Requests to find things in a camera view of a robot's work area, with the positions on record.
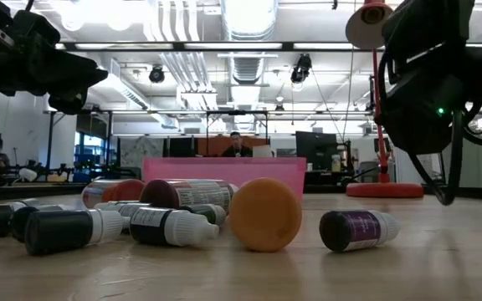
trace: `ceiling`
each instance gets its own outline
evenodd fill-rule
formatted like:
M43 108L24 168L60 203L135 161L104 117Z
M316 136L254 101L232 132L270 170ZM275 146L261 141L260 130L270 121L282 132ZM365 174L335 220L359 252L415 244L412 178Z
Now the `ceiling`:
M146 1L118 0L81 0L90 2L95 10L82 12L85 24L75 31L65 29L61 16L62 8L68 5L66 0L37 0L33 11L42 13L60 32L62 39L71 42L115 42L115 41L146 41L143 33L143 23L151 18ZM218 0L197 1L197 30L203 41L223 41L223 21L220 2ZM26 1L3 1L13 9L24 8ZM401 0L387 0L387 4L396 7ZM349 17L362 2L348 0L338 1L338 9L331 9L332 1L321 0L279 0L274 28L274 41L326 41L346 42L345 26ZM475 9L470 22L470 42L482 43L482 0L475 1ZM105 10L110 5L118 5L113 13ZM251 11L242 12L246 22L251 22ZM172 31L175 28L176 12L172 4ZM123 20L131 23L123 31L113 30L108 24L112 20ZM218 58L219 53L204 52L203 56L213 88L217 91L218 106L232 105L231 80L228 72L228 60ZM166 71L166 78L160 84L152 84L148 74L154 64L162 64L159 53L94 53L92 59L103 64L116 60L121 67L120 77L123 82L132 87L138 94L144 96L154 108L174 110L180 108L176 101L177 82ZM275 58L265 59L263 79L259 82L261 90L258 103L253 109L268 108L272 110L277 97L283 98L286 110L323 110L324 101L333 110L347 110L360 107L362 110L369 100L369 75L372 73L372 55L358 52L312 53L313 72L303 83L301 90L293 90L289 77L292 66L299 58L299 53L276 53ZM127 110L133 104L105 81L90 90L90 103L98 104L106 110Z

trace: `lamp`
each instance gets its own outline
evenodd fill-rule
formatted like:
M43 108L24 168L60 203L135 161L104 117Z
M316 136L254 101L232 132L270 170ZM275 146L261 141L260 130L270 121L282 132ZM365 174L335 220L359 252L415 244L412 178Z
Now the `lamp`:
M382 25L392 11L384 0L365 0L364 5L347 22L345 35L349 43L360 49L383 46Z

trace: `orange lid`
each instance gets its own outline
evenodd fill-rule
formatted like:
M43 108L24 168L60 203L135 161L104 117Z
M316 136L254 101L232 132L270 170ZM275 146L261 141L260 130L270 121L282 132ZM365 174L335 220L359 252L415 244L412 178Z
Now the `orange lid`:
M262 178L239 188L230 207L233 234L251 250L276 252L297 235L302 211L283 182Z

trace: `table surface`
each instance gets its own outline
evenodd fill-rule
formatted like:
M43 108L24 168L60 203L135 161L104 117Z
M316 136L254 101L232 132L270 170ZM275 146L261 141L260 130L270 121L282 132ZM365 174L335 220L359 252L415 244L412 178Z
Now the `table surface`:
M77 196L45 198L70 202ZM130 237L41 258L0 238L0 300L482 300L482 201L305 195L302 228L280 253L245 250L228 229L196 248ZM402 223L384 246L335 254L318 225L331 209L369 208Z

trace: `pink container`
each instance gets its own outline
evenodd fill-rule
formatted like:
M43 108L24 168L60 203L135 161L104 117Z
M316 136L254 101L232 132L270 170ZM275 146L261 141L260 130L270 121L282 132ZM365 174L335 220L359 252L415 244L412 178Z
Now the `pink container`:
M302 200L306 158L147 158L144 181L155 179L216 179L235 186L268 177L280 180Z

